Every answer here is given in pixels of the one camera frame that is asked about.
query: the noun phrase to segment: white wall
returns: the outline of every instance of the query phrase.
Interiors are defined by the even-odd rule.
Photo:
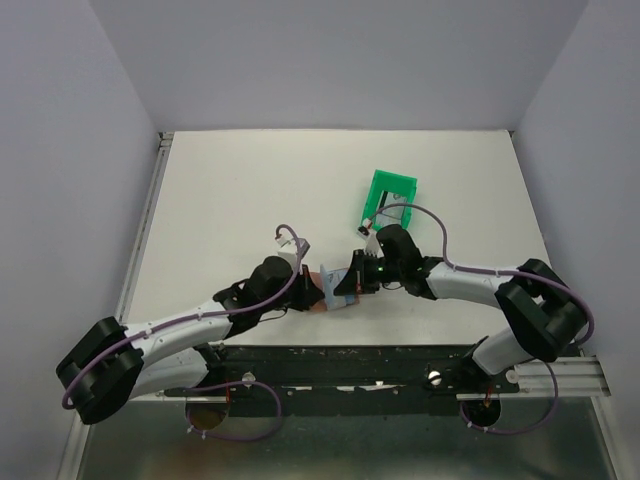
[[[157,137],[85,0],[0,6],[0,478],[54,478],[54,369],[114,312]]]
[[[603,363],[635,453],[640,452],[638,24],[637,0],[592,1],[514,137],[551,260],[595,312],[591,349]]]
[[[163,130],[513,129],[585,0],[91,0]]]

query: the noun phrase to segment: wire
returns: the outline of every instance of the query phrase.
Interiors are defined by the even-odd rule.
[[[491,405],[491,392],[493,392],[493,384],[489,384],[489,388],[487,388],[487,394],[484,396],[483,404],[485,407]]]
[[[489,433],[491,435],[509,436],[509,435],[521,435],[523,433],[529,433],[549,423],[553,418],[553,416],[556,414],[556,410],[558,410],[558,398],[559,398],[558,379],[556,378],[556,374],[553,372],[551,365],[545,362],[542,362],[542,363],[544,363],[544,366],[549,369],[549,374],[551,375],[551,381],[553,382],[553,400],[551,403],[551,407],[547,411],[546,415],[542,417],[541,420],[534,423],[533,425],[529,425],[528,427],[519,428],[516,430],[502,430],[499,428],[481,427],[473,423],[471,420],[469,420],[469,416],[467,415],[467,412],[466,412],[466,404],[465,402],[460,402],[460,416],[462,417],[462,420],[464,420],[464,422],[467,424],[467,427],[473,428],[474,430],[478,430],[479,432]]]
[[[282,315],[277,315],[275,317],[269,317],[269,318],[263,318],[262,320],[260,320],[259,323],[263,323],[263,322],[269,322],[271,320],[278,320],[279,318],[284,317],[287,313],[289,313],[289,308],[288,307],[284,307],[282,309]]]
[[[595,325],[595,319],[593,317],[593,313],[591,312],[589,305],[587,305],[587,302],[580,295],[578,295],[576,292],[574,292],[567,286],[562,285],[561,283],[558,283],[558,282],[554,282],[553,280],[549,280],[548,278],[541,277],[540,275],[521,272],[519,270],[491,270],[488,268],[465,267],[462,265],[456,265],[449,259],[449,256],[447,254],[447,244],[449,242],[449,234],[447,232],[447,227],[444,225],[444,222],[435,213],[433,213],[431,210],[427,210],[426,208],[421,207],[420,205],[414,205],[413,203],[404,203],[404,202],[385,205],[384,207],[381,207],[378,210],[376,210],[373,213],[373,215],[369,217],[369,220],[373,222],[373,219],[375,218],[376,215],[386,210],[387,208],[393,208],[393,207],[414,208],[416,210],[420,210],[423,213],[426,213],[436,221],[436,223],[440,226],[440,229],[442,230],[442,259],[444,263],[447,264],[450,268],[453,268],[454,270],[459,270],[461,272],[477,273],[481,275],[504,275],[509,277],[522,277],[528,280],[544,283],[545,285],[548,285],[552,288],[560,290],[562,293],[570,296],[573,299],[574,303],[584,312],[585,316],[587,317],[587,323],[589,324],[587,328],[587,332],[584,334],[582,338],[577,339],[575,341],[575,344],[583,345],[593,336],[593,332],[595,330],[596,325]]]
[[[296,244],[296,266],[293,269],[293,272],[291,273],[291,277],[280,290],[278,290],[275,294],[273,294],[271,297],[267,298],[266,300],[263,300],[262,302],[256,303],[255,305],[251,305],[249,307],[235,308],[232,310],[218,310],[214,312],[204,312],[202,314],[194,313],[191,315],[185,315],[184,317],[178,317],[172,320],[168,320],[164,323],[161,323],[159,325],[156,325],[155,327],[150,328],[149,330],[143,330],[141,332],[136,333],[135,335],[132,335],[123,340],[120,340],[119,342],[114,343],[109,348],[106,348],[105,350],[100,352],[98,355],[96,355],[89,363],[87,363],[87,365],[82,370],[80,370],[80,372],[78,372],[78,374],[71,381],[71,383],[69,383],[69,386],[67,387],[64,394],[62,395],[62,408],[64,408],[65,410],[72,410],[74,408],[74,405],[70,401],[71,393],[78,386],[80,381],[87,375],[87,373],[91,371],[91,369],[93,369],[96,365],[102,362],[105,359],[105,357],[107,357],[108,355],[111,355],[114,352],[117,352],[125,345],[129,345],[130,343],[133,343],[136,340],[145,338],[150,334],[157,333],[166,328],[173,327],[174,325],[178,325],[180,323],[189,322],[191,320],[251,312],[253,310],[257,310],[259,308],[264,307],[265,305],[270,304],[274,300],[284,295],[284,293],[289,289],[289,287],[293,285],[293,282],[295,281],[296,277],[298,276],[298,272],[300,271],[300,266],[302,265],[302,248],[301,248],[300,238],[298,238],[298,235],[296,234],[296,232],[293,230],[293,228],[291,228],[289,225],[286,225],[284,223],[276,227],[276,238],[280,238],[280,231],[283,229],[287,230],[291,234],[291,237],[293,237],[293,240]]]
[[[217,438],[220,440],[229,440],[229,441],[233,441],[233,442],[255,442],[256,440],[262,440],[263,438],[269,437],[271,435],[273,435],[274,433],[276,433],[280,427],[282,426],[282,403],[280,402],[280,397],[278,397],[278,393],[271,388],[269,385],[267,385],[266,383],[262,383],[262,382],[258,382],[258,381],[244,381],[244,380],[240,380],[240,381],[236,381],[236,382],[227,382],[227,383],[221,383],[220,385],[213,385],[210,387],[197,387],[197,388],[188,388],[187,391],[189,392],[210,392],[212,390],[221,390],[221,389],[227,389],[229,387],[237,387],[237,386],[246,386],[246,385],[253,385],[256,387],[260,387],[263,388],[264,390],[266,390],[267,392],[269,392],[271,394],[271,396],[274,398],[274,400],[276,401],[276,422],[266,431],[259,433],[257,435],[249,435],[249,436],[236,436],[236,435],[228,435],[225,433],[215,433],[213,430],[199,430],[196,427],[193,426],[193,422],[191,421],[191,412],[189,412],[189,410],[187,409],[187,413],[186,413],[186,418],[187,418],[187,422],[189,423],[189,430],[187,430],[187,432],[191,432],[194,431],[200,435],[203,435],[205,437],[209,437],[209,438]]]

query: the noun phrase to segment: robotic arm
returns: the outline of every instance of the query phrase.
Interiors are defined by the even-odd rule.
[[[249,278],[219,291],[196,308],[129,327],[114,317],[97,322],[56,368],[70,393],[63,406],[75,408],[85,424],[93,424],[136,396],[195,387],[213,363],[208,342],[255,327],[267,312],[305,311],[322,300],[324,294],[311,281],[306,265],[300,266],[287,287],[309,244],[300,239],[300,251],[296,252],[295,238],[278,240],[278,256],[267,257]],[[278,298],[270,300],[278,292]],[[227,315],[209,316],[210,312]]]
[[[398,225],[384,227],[377,235],[364,230],[370,240],[368,247],[353,252],[351,266],[335,288],[335,295],[371,294],[381,285],[400,282],[409,294],[417,297],[462,299],[504,312],[509,328],[464,348],[459,355],[447,356],[447,365],[455,368],[444,369],[451,372],[443,373],[448,378],[442,380],[443,386],[447,385],[445,393],[453,394],[454,399],[457,392],[486,391],[495,375],[514,364],[531,358],[554,361],[587,323],[585,311],[565,291],[557,288],[564,284],[540,260],[529,260],[509,270],[513,273],[510,275],[492,269],[480,269],[485,272],[480,275],[462,271],[463,267],[452,266],[446,258],[423,257],[409,233]],[[231,376],[237,376],[239,368],[247,365],[258,368],[254,359],[249,363],[239,361],[241,367],[234,367],[233,372],[225,370],[225,365],[238,360],[225,360],[221,349],[208,342],[218,342],[255,327],[267,312],[286,308],[305,311],[324,298],[322,291],[311,282],[306,265],[301,264],[309,245],[295,235],[293,237],[296,245],[293,241],[280,239],[278,256],[267,257],[249,278],[219,291],[211,300],[177,318],[129,327],[119,324],[114,317],[97,322],[56,369],[67,389],[63,406],[75,408],[85,424],[93,424],[108,418],[136,396],[174,388],[215,385],[228,381],[231,373]],[[378,245],[382,257],[377,256]],[[546,279],[549,284],[531,278]],[[376,350],[372,362],[380,361],[378,356],[382,350]],[[384,364],[372,370],[376,372],[374,377],[367,373],[366,362],[349,363],[349,370],[344,375],[336,374],[328,379],[327,375],[333,375],[339,369],[338,363],[335,363],[336,368],[334,364],[326,364],[336,360],[327,352],[329,350],[318,352],[319,368],[316,370],[301,374],[300,369],[306,368],[304,364],[289,363],[282,368],[270,369],[267,376],[278,377],[280,387],[277,388],[295,385],[301,378],[315,384],[317,376],[319,385],[345,385],[340,382],[359,378],[367,385],[373,382],[371,388],[378,389],[379,382],[375,378],[379,378],[385,369],[395,368],[392,367],[393,359],[383,360]],[[268,367],[270,361],[260,365]],[[405,366],[400,369],[401,373],[394,369],[389,370],[388,375],[401,384],[418,385],[415,379],[423,378],[425,363],[422,358],[411,361],[412,366],[407,368],[408,364],[402,360]],[[419,411],[425,403],[420,387],[412,391],[410,407]],[[356,405],[356,410],[362,410],[360,405]],[[383,411],[388,405],[376,408]]]
[[[360,231],[365,236],[374,235],[367,229]],[[499,308],[505,314],[509,327],[474,345],[465,360],[466,378],[460,378],[461,382],[483,381],[532,358],[553,362],[587,323],[585,312],[567,293],[530,279],[542,277],[551,284],[565,285],[541,260],[530,259],[506,270],[513,275],[486,268],[467,267],[462,271],[442,257],[423,257],[400,225],[386,226],[376,237],[377,242],[367,242],[367,249],[353,252],[335,295],[375,293],[381,285],[399,282],[416,297],[467,300]],[[378,245],[382,257],[377,256]]]

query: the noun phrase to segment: white tabletop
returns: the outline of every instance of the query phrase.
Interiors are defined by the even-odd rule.
[[[175,134],[127,322],[194,307],[246,278],[276,251],[274,228],[309,240],[305,258],[347,266],[375,169],[416,177],[415,202],[436,212],[460,264],[548,260],[507,132],[233,130]],[[441,234],[414,212],[409,231],[423,255]],[[501,312],[403,290],[362,297],[328,313],[290,311],[226,343],[474,343],[506,326]]]

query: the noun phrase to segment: metal floor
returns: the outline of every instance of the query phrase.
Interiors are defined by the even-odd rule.
[[[499,425],[535,422],[547,406],[545,400],[504,402]],[[549,425],[516,437],[469,430],[457,417],[288,417],[273,437],[242,444],[187,435],[183,413],[183,404],[130,402],[92,427],[79,478],[615,478],[589,399],[562,400]],[[229,419],[223,426],[240,433],[264,421]]]

